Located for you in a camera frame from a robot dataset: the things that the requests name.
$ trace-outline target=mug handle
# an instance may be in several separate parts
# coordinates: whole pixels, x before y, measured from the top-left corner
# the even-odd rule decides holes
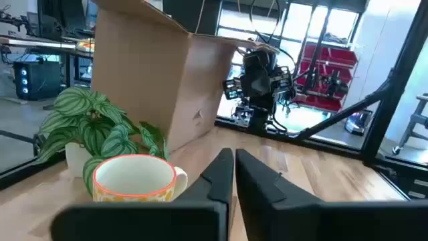
[[[175,182],[174,194],[172,200],[176,199],[182,194],[187,187],[187,173],[180,167],[174,167],[175,173],[177,174],[177,180]]]

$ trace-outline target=plant pot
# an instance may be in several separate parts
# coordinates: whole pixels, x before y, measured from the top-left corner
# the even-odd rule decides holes
[[[83,166],[91,157],[91,154],[77,143],[68,143],[66,145],[67,165],[74,177],[82,177]]]

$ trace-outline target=orange rim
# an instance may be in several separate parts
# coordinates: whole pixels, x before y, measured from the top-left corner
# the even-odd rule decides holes
[[[115,191],[111,191],[111,190],[109,190],[109,189],[107,189],[107,188],[105,188],[105,187],[103,187],[101,184],[99,184],[97,181],[96,181],[96,178],[95,178],[95,176],[96,176],[96,172],[97,172],[97,170],[103,165],[103,164],[105,164],[105,163],[107,163],[107,162],[109,162],[109,161],[113,161],[113,160],[115,160],[115,159],[117,159],[117,158],[121,158],[121,157],[135,157],[135,156],[138,156],[138,157],[150,157],[150,158],[155,158],[155,159],[158,159],[159,161],[163,161],[164,163],[166,163],[166,164],[168,164],[168,166],[169,167],[171,167],[171,169],[173,170],[173,174],[174,174],[174,176],[173,176],[173,180],[166,186],[166,187],[164,187],[164,188],[162,188],[162,189],[160,189],[160,190],[156,190],[156,191],[152,191],[152,192],[150,192],[150,193],[144,193],[144,194],[125,194],[125,193],[118,193],[118,192],[115,192]],[[154,196],[154,195],[157,195],[157,194],[159,194],[159,193],[162,193],[162,192],[164,192],[164,191],[166,191],[166,190],[168,190],[170,187],[172,187],[173,185],[174,185],[174,183],[175,183],[175,180],[177,179],[177,173],[176,173],[176,171],[175,171],[175,168],[170,164],[170,163],[168,163],[167,161],[165,161],[164,159],[161,159],[161,158],[159,158],[159,157],[154,157],[154,156],[152,156],[152,155],[146,155],[146,154],[127,154],[127,155],[120,155],[120,156],[117,156],[117,157],[112,157],[112,158],[109,158],[109,159],[107,159],[107,160],[105,160],[105,161],[103,161],[103,162],[101,162],[96,168],[95,168],[95,171],[94,171],[94,173],[92,174],[92,181],[95,183],[95,185],[98,187],[98,188],[100,188],[101,190],[103,190],[103,191],[105,191],[106,193],[110,193],[110,194],[113,194],[113,195],[117,195],[117,196],[122,196],[122,197],[151,197],[151,196]]]

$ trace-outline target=white mug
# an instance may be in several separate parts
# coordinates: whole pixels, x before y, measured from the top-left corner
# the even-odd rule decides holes
[[[92,174],[95,202],[169,202],[187,186],[180,167],[150,155],[121,155],[103,161]]]

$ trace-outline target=box flap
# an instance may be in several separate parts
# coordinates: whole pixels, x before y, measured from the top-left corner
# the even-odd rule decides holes
[[[203,37],[203,38],[211,39],[211,40],[216,41],[216,42],[224,42],[227,44],[234,45],[236,47],[244,47],[244,48],[249,48],[252,50],[264,49],[268,52],[274,52],[277,54],[280,53],[279,49],[277,49],[273,46],[270,46],[269,44],[255,42],[255,41],[251,41],[251,40],[235,39],[232,37],[219,37],[219,36],[212,36],[212,35],[198,34],[198,33],[194,33],[193,35],[196,37]]]
[[[153,7],[150,3],[144,0],[92,0],[105,10],[127,14],[133,17],[145,19],[162,24],[171,29],[188,33],[187,30],[177,21],[170,18],[168,15]]]

